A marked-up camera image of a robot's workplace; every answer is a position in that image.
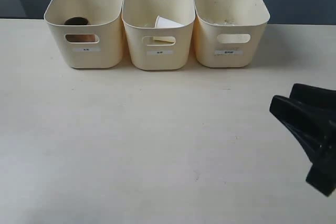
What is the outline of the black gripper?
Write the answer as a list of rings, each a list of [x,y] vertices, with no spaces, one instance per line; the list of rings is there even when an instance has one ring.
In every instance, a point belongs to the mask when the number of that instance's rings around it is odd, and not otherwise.
[[[272,98],[269,111],[312,163],[306,182],[331,196],[335,191],[335,90],[295,83],[289,98]]]

